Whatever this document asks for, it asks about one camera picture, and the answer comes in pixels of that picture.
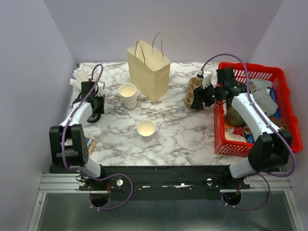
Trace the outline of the black coffee cup lid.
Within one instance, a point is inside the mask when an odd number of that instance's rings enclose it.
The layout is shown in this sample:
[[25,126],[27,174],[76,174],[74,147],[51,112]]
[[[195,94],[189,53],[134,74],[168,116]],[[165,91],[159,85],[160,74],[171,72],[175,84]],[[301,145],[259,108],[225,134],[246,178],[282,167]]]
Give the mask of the black coffee cup lid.
[[91,114],[91,116],[87,119],[87,122],[89,123],[96,123],[101,118],[101,114]]

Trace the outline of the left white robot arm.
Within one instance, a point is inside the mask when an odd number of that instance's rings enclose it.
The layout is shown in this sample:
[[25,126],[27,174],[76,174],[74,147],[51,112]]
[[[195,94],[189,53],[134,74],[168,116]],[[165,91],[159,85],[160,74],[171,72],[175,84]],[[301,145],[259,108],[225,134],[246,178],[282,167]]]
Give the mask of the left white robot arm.
[[89,157],[83,126],[86,122],[99,121],[104,114],[104,90],[104,82],[97,85],[93,81],[82,82],[81,93],[73,101],[71,113],[60,125],[49,129],[52,163],[90,177],[90,184],[96,190],[106,186],[106,173]]

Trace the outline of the white paper cup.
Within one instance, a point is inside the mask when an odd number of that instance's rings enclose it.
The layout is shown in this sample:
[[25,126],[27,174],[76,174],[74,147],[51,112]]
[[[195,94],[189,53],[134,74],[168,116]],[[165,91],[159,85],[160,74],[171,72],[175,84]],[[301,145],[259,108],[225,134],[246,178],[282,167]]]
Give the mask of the white paper cup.
[[143,120],[137,126],[137,131],[144,142],[148,142],[153,138],[155,130],[155,124],[150,120]]

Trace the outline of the brown cardboard cup carrier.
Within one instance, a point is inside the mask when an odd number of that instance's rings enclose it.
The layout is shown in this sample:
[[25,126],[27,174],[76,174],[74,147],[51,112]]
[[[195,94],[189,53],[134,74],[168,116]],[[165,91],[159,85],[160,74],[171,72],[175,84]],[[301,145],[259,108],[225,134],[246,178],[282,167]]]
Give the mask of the brown cardboard cup carrier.
[[184,104],[187,108],[191,109],[191,104],[192,104],[193,99],[194,99],[193,90],[195,88],[199,88],[200,86],[202,86],[202,79],[201,78],[198,78],[198,77],[190,78],[190,80],[188,82],[187,92],[186,92],[185,97],[184,97]]

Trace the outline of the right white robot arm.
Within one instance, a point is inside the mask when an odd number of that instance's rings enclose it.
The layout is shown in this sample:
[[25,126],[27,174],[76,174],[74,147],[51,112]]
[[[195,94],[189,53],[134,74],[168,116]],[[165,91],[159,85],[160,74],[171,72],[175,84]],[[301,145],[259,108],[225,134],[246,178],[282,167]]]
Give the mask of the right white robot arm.
[[291,151],[291,133],[280,130],[271,122],[253,95],[247,92],[249,85],[239,83],[231,67],[217,70],[217,87],[211,83],[211,72],[199,70],[197,76],[203,82],[193,90],[193,104],[200,107],[211,106],[217,101],[225,100],[244,119],[255,141],[248,157],[230,165],[229,172],[222,175],[224,187],[231,189],[239,183],[239,178],[287,164]]

